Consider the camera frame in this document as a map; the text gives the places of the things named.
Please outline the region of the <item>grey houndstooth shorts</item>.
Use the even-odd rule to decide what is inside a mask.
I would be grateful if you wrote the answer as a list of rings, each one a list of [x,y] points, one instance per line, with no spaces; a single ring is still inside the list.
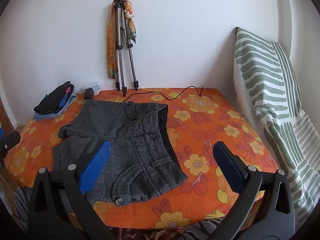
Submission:
[[[147,202],[187,180],[167,133],[168,107],[162,103],[87,100],[63,126],[53,148],[53,170],[65,170],[108,141],[111,155],[86,199],[116,206]]]

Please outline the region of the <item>stack of folded clothes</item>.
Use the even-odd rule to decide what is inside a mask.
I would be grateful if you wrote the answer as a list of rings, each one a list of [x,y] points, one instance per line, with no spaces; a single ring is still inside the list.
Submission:
[[[35,121],[57,118],[78,98],[74,85],[70,81],[46,94],[41,102],[34,107]]]

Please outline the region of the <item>black power adapter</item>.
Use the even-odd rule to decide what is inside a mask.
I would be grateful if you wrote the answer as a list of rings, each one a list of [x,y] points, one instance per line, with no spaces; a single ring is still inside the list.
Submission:
[[[92,100],[94,96],[94,90],[92,88],[87,88],[84,92],[85,100]]]

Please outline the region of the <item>white power strip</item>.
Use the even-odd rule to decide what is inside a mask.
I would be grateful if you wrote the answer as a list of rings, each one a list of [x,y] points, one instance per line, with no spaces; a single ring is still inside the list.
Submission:
[[[93,89],[94,95],[98,95],[103,88],[103,85],[100,81],[89,83],[82,87],[82,91],[85,92],[87,89]]]

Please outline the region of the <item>orange floral bed sheet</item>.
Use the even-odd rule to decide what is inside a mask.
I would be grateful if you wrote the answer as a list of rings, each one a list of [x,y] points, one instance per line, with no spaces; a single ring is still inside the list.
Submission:
[[[223,141],[246,165],[274,172],[277,164],[254,129],[217,89],[151,88],[128,91],[131,101],[166,103],[167,132],[188,180],[148,202],[117,207],[96,202],[100,219],[110,226],[132,229],[166,229],[185,226],[227,214],[238,195],[231,190],[213,158],[213,146]],[[82,94],[61,116],[30,121],[21,131],[21,142],[7,155],[1,170],[9,198],[20,185],[32,187],[39,168],[51,168],[53,146],[60,128],[80,113]]]

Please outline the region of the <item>green striped white pillow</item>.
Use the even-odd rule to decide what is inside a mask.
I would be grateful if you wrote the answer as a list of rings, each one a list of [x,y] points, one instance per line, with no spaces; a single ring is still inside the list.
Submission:
[[[238,27],[233,79],[245,119],[287,175],[298,229],[319,201],[319,133],[284,46]]]

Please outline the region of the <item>orange patterned scarf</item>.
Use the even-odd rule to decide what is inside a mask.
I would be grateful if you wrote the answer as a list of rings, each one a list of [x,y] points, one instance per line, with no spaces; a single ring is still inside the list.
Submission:
[[[129,28],[129,38],[132,41],[136,41],[136,27],[133,21],[133,9],[130,0],[124,1],[124,16],[127,20],[127,26]],[[109,10],[108,25],[107,25],[107,49],[106,49],[106,63],[107,63],[107,75],[109,79],[116,78],[116,12],[114,6],[116,0],[112,2],[111,9]]]

